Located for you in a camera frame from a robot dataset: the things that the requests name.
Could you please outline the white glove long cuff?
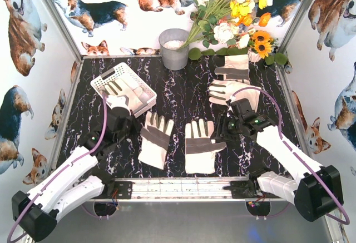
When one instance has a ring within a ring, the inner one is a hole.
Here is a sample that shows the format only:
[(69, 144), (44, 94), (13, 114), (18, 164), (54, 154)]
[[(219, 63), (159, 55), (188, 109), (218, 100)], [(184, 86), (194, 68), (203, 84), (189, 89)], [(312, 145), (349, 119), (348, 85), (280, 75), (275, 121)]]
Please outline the white glove long cuff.
[(110, 81), (104, 86), (108, 105), (111, 108), (122, 107), (128, 110), (136, 111), (144, 105), (140, 97), (143, 95), (143, 89), (138, 87), (132, 89), (124, 80), (118, 78)]

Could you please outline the white glove grey palm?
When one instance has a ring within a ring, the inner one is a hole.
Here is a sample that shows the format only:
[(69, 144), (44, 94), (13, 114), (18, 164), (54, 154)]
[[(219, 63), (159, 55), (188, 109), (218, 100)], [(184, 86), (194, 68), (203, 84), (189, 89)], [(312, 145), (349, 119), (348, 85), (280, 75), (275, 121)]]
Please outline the white glove grey palm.
[(142, 145), (138, 160), (163, 170), (173, 127), (173, 120), (147, 111), (145, 125), (140, 131)]

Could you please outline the white plastic storage basket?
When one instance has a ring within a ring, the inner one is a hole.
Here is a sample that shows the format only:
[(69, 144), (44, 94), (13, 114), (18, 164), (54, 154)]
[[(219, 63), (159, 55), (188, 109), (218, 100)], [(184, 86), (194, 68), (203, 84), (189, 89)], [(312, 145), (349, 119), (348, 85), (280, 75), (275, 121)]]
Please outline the white plastic storage basket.
[(156, 105), (156, 92), (126, 63), (121, 62), (91, 81), (91, 87), (110, 109), (123, 107), (139, 117)]

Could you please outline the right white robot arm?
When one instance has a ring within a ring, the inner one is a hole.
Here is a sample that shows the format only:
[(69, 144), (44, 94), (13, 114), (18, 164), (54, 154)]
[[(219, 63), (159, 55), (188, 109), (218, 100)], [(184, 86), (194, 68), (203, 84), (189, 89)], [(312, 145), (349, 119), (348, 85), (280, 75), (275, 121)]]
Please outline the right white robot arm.
[(252, 139), (267, 150), (289, 173), (278, 175), (268, 168), (249, 174), (249, 184), (256, 192), (280, 197), (294, 205), (309, 222), (342, 209), (343, 192), (339, 171), (323, 166), (296, 147), (278, 125), (266, 115), (258, 115), (248, 99), (227, 101), (227, 113), (219, 114), (215, 137), (236, 141), (240, 136)]

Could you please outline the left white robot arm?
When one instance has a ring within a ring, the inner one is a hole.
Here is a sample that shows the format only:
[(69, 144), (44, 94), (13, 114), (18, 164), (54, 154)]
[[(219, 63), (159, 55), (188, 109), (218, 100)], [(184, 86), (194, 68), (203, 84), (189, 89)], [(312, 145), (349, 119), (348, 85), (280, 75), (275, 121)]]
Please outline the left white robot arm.
[(139, 128), (132, 110), (104, 107), (101, 126), (79, 140), (70, 157), (43, 182), (12, 197), (15, 226), (34, 241), (42, 241), (69, 212), (103, 192), (112, 194), (115, 181), (97, 167), (118, 143)]

